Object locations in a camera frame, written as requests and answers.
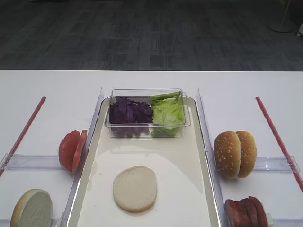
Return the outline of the white metal tray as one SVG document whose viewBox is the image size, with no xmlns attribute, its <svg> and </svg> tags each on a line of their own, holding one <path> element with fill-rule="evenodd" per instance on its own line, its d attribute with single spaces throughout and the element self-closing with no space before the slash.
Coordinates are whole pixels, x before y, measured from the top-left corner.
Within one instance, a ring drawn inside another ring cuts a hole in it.
<svg viewBox="0 0 303 227">
<path fill-rule="evenodd" d="M 70 225 L 78 227 L 217 227 L 196 104 L 188 99 L 192 124 L 181 138 L 111 138 L 104 100 L 83 169 Z M 146 166 L 157 178 L 155 204 L 128 212 L 114 201 L 112 183 L 123 170 Z"/>
</svg>

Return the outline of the clear plastic container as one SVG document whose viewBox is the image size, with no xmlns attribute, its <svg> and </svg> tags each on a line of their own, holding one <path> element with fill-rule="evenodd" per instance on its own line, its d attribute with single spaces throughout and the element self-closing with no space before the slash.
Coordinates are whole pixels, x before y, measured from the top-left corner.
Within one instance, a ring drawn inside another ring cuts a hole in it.
<svg viewBox="0 0 303 227">
<path fill-rule="evenodd" d="M 191 125 L 180 88 L 114 89 L 105 126 L 112 138 L 177 138 Z"/>
</svg>

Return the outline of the bottom bun on tray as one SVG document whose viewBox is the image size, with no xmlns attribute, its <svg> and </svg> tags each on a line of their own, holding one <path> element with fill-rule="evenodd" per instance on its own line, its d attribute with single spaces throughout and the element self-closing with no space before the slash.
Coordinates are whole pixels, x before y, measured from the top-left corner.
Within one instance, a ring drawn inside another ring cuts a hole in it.
<svg viewBox="0 0 303 227">
<path fill-rule="evenodd" d="M 112 193 L 120 208 L 129 212 L 145 211 L 157 198 L 156 174 L 145 166 L 128 168 L 113 180 Z"/>
</svg>

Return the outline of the shredded purple cabbage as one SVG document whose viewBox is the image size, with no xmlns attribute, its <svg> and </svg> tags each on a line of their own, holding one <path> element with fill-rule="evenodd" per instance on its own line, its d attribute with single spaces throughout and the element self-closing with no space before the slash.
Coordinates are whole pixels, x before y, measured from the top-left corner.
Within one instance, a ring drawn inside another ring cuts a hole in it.
<svg viewBox="0 0 303 227">
<path fill-rule="evenodd" d="M 139 127 L 138 124 L 152 123 L 153 110 L 146 102 L 135 102 L 126 97 L 117 97 L 116 102 L 110 105 L 110 124 L 134 124 L 134 127 L 113 127 L 114 137 L 140 137 L 142 133 L 149 134 L 148 127 Z"/>
</svg>

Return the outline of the upper right clear holder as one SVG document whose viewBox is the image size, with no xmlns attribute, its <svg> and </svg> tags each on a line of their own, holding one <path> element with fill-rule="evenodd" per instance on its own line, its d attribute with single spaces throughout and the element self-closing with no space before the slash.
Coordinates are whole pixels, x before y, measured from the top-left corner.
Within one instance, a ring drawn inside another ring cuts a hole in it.
<svg viewBox="0 0 303 227">
<path fill-rule="evenodd" d="M 300 168 L 293 156 L 258 157 L 253 172 L 300 173 Z"/>
</svg>

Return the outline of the stack of meat patties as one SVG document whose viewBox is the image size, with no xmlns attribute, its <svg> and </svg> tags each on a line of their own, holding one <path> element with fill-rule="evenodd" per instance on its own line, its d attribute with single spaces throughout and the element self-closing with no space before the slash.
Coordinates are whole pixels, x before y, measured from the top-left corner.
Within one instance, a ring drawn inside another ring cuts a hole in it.
<svg viewBox="0 0 303 227">
<path fill-rule="evenodd" d="M 265 208 L 261 201 L 253 196 L 224 202 L 224 211 L 231 227 L 269 227 Z"/>
</svg>

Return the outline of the right long clear divider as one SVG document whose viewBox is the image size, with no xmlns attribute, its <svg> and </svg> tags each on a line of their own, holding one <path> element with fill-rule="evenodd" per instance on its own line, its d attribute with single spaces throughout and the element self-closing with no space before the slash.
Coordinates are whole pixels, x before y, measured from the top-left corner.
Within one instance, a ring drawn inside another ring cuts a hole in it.
<svg viewBox="0 0 303 227">
<path fill-rule="evenodd" d="M 196 101 L 198 106 L 198 114 L 200 119 L 200 125 L 202 128 L 202 135 L 204 140 L 204 148 L 206 153 L 206 160 L 208 165 L 208 172 L 210 175 L 212 193 L 214 198 L 214 204 L 216 209 L 217 220 L 220 227 L 229 227 L 229 221 L 225 214 L 224 200 L 222 196 L 222 190 L 220 186 L 219 175 L 216 171 L 215 158 L 213 154 L 213 147 L 209 135 L 208 123 L 205 114 L 205 107 L 202 96 L 199 89 L 197 90 Z"/>
</svg>

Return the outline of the right red strip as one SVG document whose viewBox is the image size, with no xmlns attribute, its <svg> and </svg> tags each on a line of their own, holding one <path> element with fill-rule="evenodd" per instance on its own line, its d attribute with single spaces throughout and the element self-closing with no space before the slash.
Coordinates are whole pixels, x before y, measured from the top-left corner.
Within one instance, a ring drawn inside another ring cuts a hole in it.
<svg viewBox="0 0 303 227">
<path fill-rule="evenodd" d="M 267 121 L 267 123 L 268 123 L 268 125 L 269 125 L 269 127 L 270 127 L 270 129 L 271 129 L 271 131 L 272 131 L 280 149 L 281 149 L 281 151 L 282 151 L 282 153 L 286 157 L 287 162 L 288 162 L 288 164 L 289 164 L 289 166 L 290 166 L 290 168 L 293 172 L 293 175 L 294 175 L 301 191 L 303 191 L 303 180 L 300 177 L 299 170 L 298 170 L 298 168 L 296 167 L 296 165 L 294 163 L 294 159 L 289 155 L 289 152 L 287 151 L 287 149 L 286 149 L 278 131 L 276 130 L 276 128 L 275 128 L 275 126 L 274 126 L 274 124 L 273 124 L 273 122 L 272 122 L 264 104 L 261 101 L 261 98 L 256 97 L 255 99 L 256 99 L 256 101 L 257 101 L 257 103 L 258 103 L 258 105 L 259 105 L 259 107 L 260 107 L 260 109 L 261 109 L 261 111 L 262 111 L 262 113 L 263 113 L 263 115 L 264 115 L 264 117 L 265 117 L 265 119 L 266 119 L 266 121 Z"/>
</svg>

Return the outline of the standing bottom bun left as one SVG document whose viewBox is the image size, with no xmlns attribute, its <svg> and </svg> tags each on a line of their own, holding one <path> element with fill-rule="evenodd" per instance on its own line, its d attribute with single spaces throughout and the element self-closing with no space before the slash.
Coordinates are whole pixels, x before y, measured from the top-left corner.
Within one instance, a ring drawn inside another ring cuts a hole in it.
<svg viewBox="0 0 303 227">
<path fill-rule="evenodd" d="M 49 193 L 31 189 L 18 200 L 13 210 L 11 227 L 50 227 L 53 203 Z"/>
</svg>

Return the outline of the left red strip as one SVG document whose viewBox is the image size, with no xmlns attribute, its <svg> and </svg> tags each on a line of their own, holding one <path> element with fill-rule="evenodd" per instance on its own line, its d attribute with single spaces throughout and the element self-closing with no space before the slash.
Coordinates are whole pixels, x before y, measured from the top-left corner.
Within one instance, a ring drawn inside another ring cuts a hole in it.
<svg viewBox="0 0 303 227">
<path fill-rule="evenodd" d="M 1 176 L 2 176 L 2 174 L 5 171 L 6 165 L 9 163 L 10 159 L 15 154 L 17 148 L 19 147 L 19 145 L 20 145 L 21 141 L 23 140 L 25 134 L 27 133 L 29 127 L 31 126 L 31 124 L 34 121 L 34 119 L 37 116 L 37 114 L 39 113 L 39 111 L 40 111 L 41 107 L 43 106 L 45 100 L 46 100 L 46 97 L 43 96 L 41 98 L 40 102 L 38 103 L 37 107 L 35 108 L 35 110 L 31 114 L 31 116 L 30 116 L 29 120 L 27 121 L 26 125 L 24 126 L 23 130 L 21 131 L 21 133 L 20 133 L 19 137 L 17 138 L 16 142 L 14 143 L 12 149 L 2 159 L 2 162 L 1 162 L 1 165 L 0 165 L 0 175 Z"/>
</svg>

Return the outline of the upper left clear holder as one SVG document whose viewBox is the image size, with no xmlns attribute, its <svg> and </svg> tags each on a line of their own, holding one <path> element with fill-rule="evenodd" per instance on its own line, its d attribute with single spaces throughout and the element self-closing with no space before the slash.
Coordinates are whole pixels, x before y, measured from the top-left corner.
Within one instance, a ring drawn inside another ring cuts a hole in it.
<svg viewBox="0 0 303 227">
<path fill-rule="evenodd" d="M 62 170 L 58 156 L 6 154 L 0 163 L 1 170 Z"/>
</svg>

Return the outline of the green lettuce leaf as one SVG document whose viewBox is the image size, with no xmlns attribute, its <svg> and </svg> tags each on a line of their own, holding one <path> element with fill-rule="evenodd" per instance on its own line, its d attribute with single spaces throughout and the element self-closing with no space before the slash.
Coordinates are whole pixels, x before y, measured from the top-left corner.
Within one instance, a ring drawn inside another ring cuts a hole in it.
<svg viewBox="0 0 303 227">
<path fill-rule="evenodd" d="M 182 125 L 185 117 L 183 106 L 178 99 L 158 100 L 152 105 L 153 123 L 172 129 L 173 126 Z"/>
</svg>

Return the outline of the sesame top bun front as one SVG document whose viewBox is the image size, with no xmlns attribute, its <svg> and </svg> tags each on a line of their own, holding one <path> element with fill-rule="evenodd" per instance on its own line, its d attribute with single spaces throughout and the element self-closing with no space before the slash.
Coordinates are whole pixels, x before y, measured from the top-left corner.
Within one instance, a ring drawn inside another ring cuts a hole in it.
<svg viewBox="0 0 303 227">
<path fill-rule="evenodd" d="M 217 171 L 224 177 L 236 178 L 241 165 L 241 144 L 233 131 L 220 133 L 214 140 Z"/>
</svg>

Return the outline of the clear holder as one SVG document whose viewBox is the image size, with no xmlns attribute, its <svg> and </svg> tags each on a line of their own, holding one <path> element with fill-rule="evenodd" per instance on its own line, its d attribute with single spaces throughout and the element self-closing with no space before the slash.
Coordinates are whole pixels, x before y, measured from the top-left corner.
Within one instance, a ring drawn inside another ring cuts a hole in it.
<svg viewBox="0 0 303 227">
<path fill-rule="evenodd" d="M 253 172 L 300 173 L 300 168 L 293 156 L 258 157 Z"/>
<path fill-rule="evenodd" d="M 58 156 L 6 154 L 0 163 L 1 170 L 62 170 Z"/>
</svg>

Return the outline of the sesame top bun rear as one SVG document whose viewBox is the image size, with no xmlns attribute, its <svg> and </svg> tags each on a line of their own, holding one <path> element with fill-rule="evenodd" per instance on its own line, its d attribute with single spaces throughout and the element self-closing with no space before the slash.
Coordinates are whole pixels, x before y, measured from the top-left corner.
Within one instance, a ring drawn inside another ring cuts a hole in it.
<svg viewBox="0 0 303 227">
<path fill-rule="evenodd" d="M 241 164 L 238 178 L 246 178 L 254 169 L 257 147 L 254 137 L 248 131 L 236 132 L 241 144 Z"/>
</svg>

